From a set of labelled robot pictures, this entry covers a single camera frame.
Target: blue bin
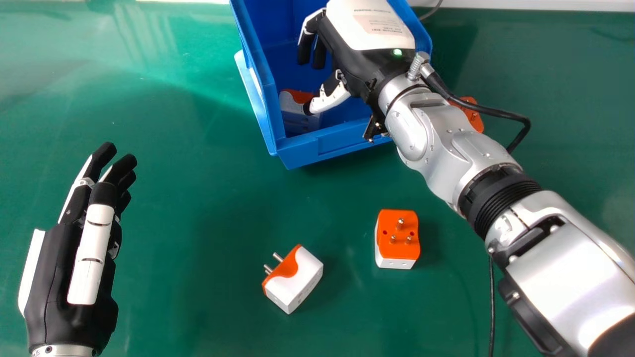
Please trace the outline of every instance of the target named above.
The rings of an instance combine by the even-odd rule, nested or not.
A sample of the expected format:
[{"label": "blue bin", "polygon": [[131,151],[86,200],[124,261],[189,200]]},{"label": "blue bin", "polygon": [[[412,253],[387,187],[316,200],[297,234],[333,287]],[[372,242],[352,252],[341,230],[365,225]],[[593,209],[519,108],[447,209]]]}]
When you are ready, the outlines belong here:
[{"label": "blue bin", "polygon": [[[406,0],[389,0],[417,39],[417,50],[430,53],[432,41]],[[362,137],[370,108],[359,98],[322,113],[319,128],[288,133],[278,93],[293,89],[314,93],[331,74],[330,60],[323,70],[297,64],[297,41],[307,15],[326,6],[326,0],[231,0],[243,50],[235,59],[267,150],[279,156],[287,169],[315,163],[372,145],[391,141],[381,137],[370,144]]]}]

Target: green tabletop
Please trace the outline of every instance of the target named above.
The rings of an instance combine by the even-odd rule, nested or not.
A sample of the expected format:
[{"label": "green tabletop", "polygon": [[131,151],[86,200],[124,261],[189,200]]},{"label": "green tabletop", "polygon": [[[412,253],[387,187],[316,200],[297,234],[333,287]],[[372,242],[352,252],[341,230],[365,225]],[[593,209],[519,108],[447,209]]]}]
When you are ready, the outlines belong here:
[{"label": "green tabletop", "polygon": [[[457,94],[533,118],[515,152],[526,171],[635,250],[632,14],[441,10],[426,26]],[[485,356],[481,239],[392,144],[285,170],[240,49],[226,5],[0,2],[0,356],[27,354],[31,232],[54,224],[105,140],[139,166],[104,356]],[[518,128],[485,121],[503,143]],[[418,214],[411,271],[375,265],[382,208]],[[263,296],[262,264],[297,243],[324,276],[287,316]],[[538,356],[497,299],[497,355]]]}]

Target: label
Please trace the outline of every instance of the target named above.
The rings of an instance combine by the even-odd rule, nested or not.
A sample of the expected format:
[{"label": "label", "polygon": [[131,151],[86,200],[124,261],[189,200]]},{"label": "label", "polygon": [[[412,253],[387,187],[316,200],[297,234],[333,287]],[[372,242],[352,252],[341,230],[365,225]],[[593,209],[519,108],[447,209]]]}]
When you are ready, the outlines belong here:
[{"label": "label", "polygon": [[382,15],[354,15],[354,18],[369,34],[404,35],[398,18]]}]

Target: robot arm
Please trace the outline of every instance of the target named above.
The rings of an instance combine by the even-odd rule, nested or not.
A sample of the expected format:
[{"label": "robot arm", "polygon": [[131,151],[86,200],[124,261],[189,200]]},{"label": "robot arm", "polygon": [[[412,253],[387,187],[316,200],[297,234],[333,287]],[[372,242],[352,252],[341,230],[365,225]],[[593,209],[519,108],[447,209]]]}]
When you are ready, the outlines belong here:
[{"label": "robot arm", "polygon": [[390,135],[403,163],[484,239],[505,274],[498,290],[537,349],[635,355],[633,258],[448,103],[386,0],[331,0],[316,21],[345,87],[372,109],[364,138]]},{"label": "robot arm", "polygon": [[97,149],[71,186],[57,225],[34,231],[18,294],[33,356],[96,356],[115,329],[119,219],[137,165],[125,155],[99,178],[116,152],[108,142]]}]

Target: black cable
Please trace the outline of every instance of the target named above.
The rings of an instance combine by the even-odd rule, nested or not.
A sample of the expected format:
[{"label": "black cable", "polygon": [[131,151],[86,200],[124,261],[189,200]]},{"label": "black cable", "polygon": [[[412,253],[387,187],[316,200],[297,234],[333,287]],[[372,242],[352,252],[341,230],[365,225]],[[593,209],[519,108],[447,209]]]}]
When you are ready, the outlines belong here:
[{"label": "black cable", "polygon": [[490,257],[490,353],[494,356],[494,337],[496,336],[496,299],[494,296],[494,263]]},{"label": "black cable", "polygon": [[423,21],[426,18],[429,18],[430,16],[432,16],[441,7],[441,3],[442,2],[443,2],[443,0],[439,0],[437,2],[437,5],[434,5],[434,7],[430,11],[428,11],[427,13],[419,16],[419,21]]},{"label": "black cable", "polygon": [[465,100],[462,100],[461,98],[458,98],[448,89],[445,83],[443,83],[443,80],[441,79],[439,74],[437,74],[437,72],[432,72],[427,78],[424,78],[424,81],[429,86],[431,86],[434,90],[439,92],[439,94],[443,98],[447,100],[451,100],[452,102],[455,102],[456,104],[460,105],[463,108],[471,109],[473,111],[477,111],[482,114],[487,114],[490,116],[495,116],[495,117],[503,118],[503,119],[509,119],[509,120],[522,123],[523,128],[518,132],[514,140],[512,140],[512,142],[507,146],[507,152],[509,153],[514,151],[514,149],[518,146],[518,144],[520,144],[521,141],[523,141],[523,139],[525,138],[525,136],[527,136],[527,133],[529,133],[529,130],[531,129],[531,121],[529,120],[528,117],[524,115],[520,115],[520,114],[508,112],[508,111],[503,111],[500,109],[485,107],[484,105],[480,105],[480,104],[469,103],[469,102],[466,102]]}]

